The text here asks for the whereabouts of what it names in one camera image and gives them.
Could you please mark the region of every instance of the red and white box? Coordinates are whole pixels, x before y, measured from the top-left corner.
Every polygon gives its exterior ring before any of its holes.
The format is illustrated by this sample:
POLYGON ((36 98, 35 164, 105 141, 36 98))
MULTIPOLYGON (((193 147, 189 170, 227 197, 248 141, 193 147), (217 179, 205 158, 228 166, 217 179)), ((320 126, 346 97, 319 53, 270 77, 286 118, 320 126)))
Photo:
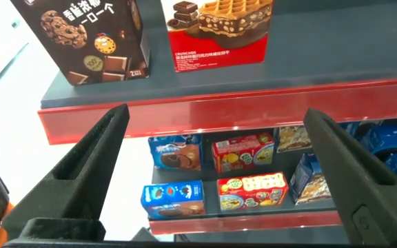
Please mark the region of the red and white box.
POLYGON ((261 63, 273 0, 161 0, 176 72, 261 63))

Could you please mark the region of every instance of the chocolate bar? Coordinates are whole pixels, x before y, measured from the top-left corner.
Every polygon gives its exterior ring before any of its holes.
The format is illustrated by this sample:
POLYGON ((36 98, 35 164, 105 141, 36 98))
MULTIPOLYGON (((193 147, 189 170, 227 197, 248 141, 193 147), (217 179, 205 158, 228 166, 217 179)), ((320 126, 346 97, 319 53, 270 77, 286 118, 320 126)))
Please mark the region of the chocolate bar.
POLYGON ((125 75, 123 75, 123 74, 115 74, 115 73, 108 73, 108 72, 104 72, 102 74, 103 82, 123 81, 124 79, 125 79, 125 75))
POLYGON ((86 82, 88 79, 87 75, 79 74, 76 72, 68 72, 67 73, 67 80, 69 83, 73 85, 81 85, 86 82))
POLYGON ((179 28, 189 28, 190 26, 197 24, 199 21, 197 19, 194 19, 192 21, 182 21, 182 20, 177 20, 179 21, 178 27, 179 28))
POLYGON ((175 12, 174 13, 174 18, 178 19, 178 20, 182 20, 182 21, 192 21, 195 18, 197 18, 198 16, 198 12, 194 11, 193 13, 189 13, 189 14, 183 14, 183 13, 179 13, 179 12, 175 12))
POLYGON ((127 62, 127 57, 105 56, 103 70, 107 72, 126 72, 127 62))
POLYGON ((200 29, 215 34, 236 37, 268 22, 272 15, 272 0, 240 0, 226 4, 227 0, 205 3, 200 8, 200 29))
POLYGON ((180 3, 174 4, 173 8, 179 13, 189 14, 198 10, 199 7, 195 3, 191 3, 189 1, 181 1, 180 3))

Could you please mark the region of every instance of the chocolate cookie box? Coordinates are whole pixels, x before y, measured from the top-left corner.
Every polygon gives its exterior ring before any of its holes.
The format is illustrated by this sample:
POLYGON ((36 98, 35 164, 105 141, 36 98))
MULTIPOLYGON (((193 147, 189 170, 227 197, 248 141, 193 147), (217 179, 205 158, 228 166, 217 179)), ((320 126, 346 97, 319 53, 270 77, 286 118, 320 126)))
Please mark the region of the chocolate cookie box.
POLYGON ((200 134, 152 137, 148 143, 155 167, 201 170, 200 134))
POLYGON ((149 77, 135 0, 11 0, 72 85, 149 77))
POLYGON ((153 220, 204 214, 203 184, 196 180, 148 185, 143 188, 141 203, 153 220))
POLYGON ((303 154, 289 188, 296 205, 332 197, 314 154, 303 154))
POLYGON ((161 0, 176 72, 261 63, 273 0, 161 0))

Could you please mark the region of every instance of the brown box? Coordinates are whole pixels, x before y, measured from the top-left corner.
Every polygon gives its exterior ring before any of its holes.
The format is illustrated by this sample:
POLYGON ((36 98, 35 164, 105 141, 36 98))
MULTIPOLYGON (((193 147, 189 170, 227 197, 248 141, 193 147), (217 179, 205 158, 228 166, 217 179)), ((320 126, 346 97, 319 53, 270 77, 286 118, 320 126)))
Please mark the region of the brown box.
POLYGON ((135 0, 11 0, 72 85, 149 77, 135 0))

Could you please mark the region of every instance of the chocolate chip cookie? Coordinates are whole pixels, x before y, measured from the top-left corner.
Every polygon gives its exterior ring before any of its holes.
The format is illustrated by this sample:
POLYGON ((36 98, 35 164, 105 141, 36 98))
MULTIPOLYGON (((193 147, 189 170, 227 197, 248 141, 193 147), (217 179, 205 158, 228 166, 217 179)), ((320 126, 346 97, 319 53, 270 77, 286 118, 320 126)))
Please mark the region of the chocolate chip cookie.
POLYGON ((42 15, 41 26, 47 37, 56 44, 71 45, 78 49, 87 43, 87 32, 83 25, 74 27, 68 24, 55 10, 49 10, 42 15))

